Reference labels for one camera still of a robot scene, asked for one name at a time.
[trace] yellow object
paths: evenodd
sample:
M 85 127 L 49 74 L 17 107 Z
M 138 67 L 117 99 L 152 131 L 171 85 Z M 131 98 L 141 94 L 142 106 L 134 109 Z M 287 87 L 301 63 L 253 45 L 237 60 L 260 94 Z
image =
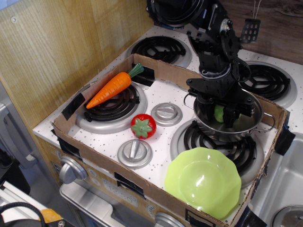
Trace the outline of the yellow object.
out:
M 164 187 L 195 209 L 223 219 L 238 203 L 241 179 L 235 164 L 220 151 L 194 148 L 171 162 Z
M 41 210 L 41 214 L 44 217 L 45 223 L 59 221 L 62 219 L 62 217 L 59 214 L 57 214 L 55 211 L 53 211 L 52 209 Z

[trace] toy tomato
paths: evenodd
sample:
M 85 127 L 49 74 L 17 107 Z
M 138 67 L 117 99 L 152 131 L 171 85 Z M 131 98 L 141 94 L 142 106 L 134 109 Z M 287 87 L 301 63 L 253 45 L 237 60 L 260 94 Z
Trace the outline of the toy tomato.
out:
M 131 130 L 139 139 L 147 139 L 156 132 L 156 122 L 148 114 L 139 114 L 131 122 Z

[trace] black cable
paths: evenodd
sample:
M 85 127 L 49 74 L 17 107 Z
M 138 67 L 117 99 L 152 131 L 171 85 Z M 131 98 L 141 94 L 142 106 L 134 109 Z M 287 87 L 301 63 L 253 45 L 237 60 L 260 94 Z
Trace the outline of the black cable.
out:
M 29 203 L 26 203 L 26 202 L 13 202 L 13 203 L 9 203 L 9 204 L 6 204 L 4 206 L 1 206 L 0 207 L 0 214 L 2 214 L 4 211 L 6 211 L 10 208 L 14 208 L 14 207 L 26 207 L 26 208 L 31 209 L 32 211 L 34 211 L 39 216 L 39 218 L 41 220 L 41 226 L 46 227 L 45 220 L 44 220 L 44 217 L 41 214 L 41 212 L 36 207 L 34 207 L 33 205 L 31 205 Z

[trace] orange carrot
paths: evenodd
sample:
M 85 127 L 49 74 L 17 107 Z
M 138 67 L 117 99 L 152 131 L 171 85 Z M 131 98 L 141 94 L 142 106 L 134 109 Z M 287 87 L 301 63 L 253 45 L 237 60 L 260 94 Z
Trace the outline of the orange carrot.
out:
M 109 82 L 107 82 L 104 87 L 101 88 L 101 90 L 92 98 L 92 100 L 90 100 L 90 102 L 86 105 L 86 108 L 93 108 L 118 95 L 120 92 L 127 89 L 132 83 L 132 78 L 143 72 L 143 70 L 143 66 L 140 63 L 137 63 L 129 71 L 129 73 L 118 73 Z

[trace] cardboard box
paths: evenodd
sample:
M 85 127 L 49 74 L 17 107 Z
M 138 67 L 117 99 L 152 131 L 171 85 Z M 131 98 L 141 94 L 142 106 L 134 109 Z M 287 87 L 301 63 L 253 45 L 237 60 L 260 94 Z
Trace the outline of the cardboard box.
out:
M 287 111 L 275 103 L 258 96 L 264 108 L 264 112 L 273 115 L 276 119 L 276 135 L 272 141 L 270 151 L 267 153 L 267 156 L 263 163 L 264 165 L 261 167 L 255 181 L 250 187 L 244 202 L 241 204 L 232 222 L 226 224 L 221 220 L 217 220 L 203 212 L 199 212 L 198 210 L 190 207 L 183 201 L 180 201 L 172 195 L 168 194 L 163 189 L 160 189 L 157 186 L 153 185 L 148 180 L 143 179 L 138 174 L 136 174 L 135 171 L 130 170 L 120 163 L 96 152 L 93 148 L 86 146 L 82 142 L 79 142 L 68 135 L 69 130 L 76 121 L 75 111 L 90 98 L 92 98 L 93 95 L 97 93 L 114 75 L 121 71 L 129 71 L 132 68 L 132 64 L 137 62 L 140 62 L 147 68 L 153 69 L 156 79 L 169 80 L 175 84 L 178 84 L 184 89 L 188 89 L 185 83 L 187 79 L 200 77 L 199 74 L 181 67 L 173 66 L 162 61 L 156 61 L 138 54 L 131 55 L 74 98 L 74 100 L 62 112 L 62 114 L 60 114 L 60 116 L 55 119 L 53 123 L 55 134 L 58 136 L 58 138 L 60 138 L 61 142 L 67 144 L 71 149 L 77 150 L 80 156 L 80 160 L 88 160 L 95 166 L 106 170 L 109 175 L 113 176 L 112 183 L 116 183 L 118 186 L 122 186 L 122 189 L 125 191 L 132 191 L 131 193 L 136 192 L 138 195 L 140 195 L 140 199 L 143 201 L 148 198 L 154 204 L 161 207 L 162 210 L 166 210 L 173 217 L 181 221 L 183 225 L 191 226 L 190 223 L 196 222 L 200 226 L 236 226 L 243 212 L 247 209 L 254 191 L 257 188 L 258 182 L 265 172 L 265 168 L 270 159 L 271 153 L 275 150 L 276 142 L 283 129 L 283 124 L 287 119 Z M 265 116 L 262 121 L 268 124 L 272 124 L 272 119 L 268 118 L 267 116 Z M 143 216 L 146 215 L 146 217 L 150 219 L 148 214 L 142 214 L 142 211 L 140 211 L 140 213 Z

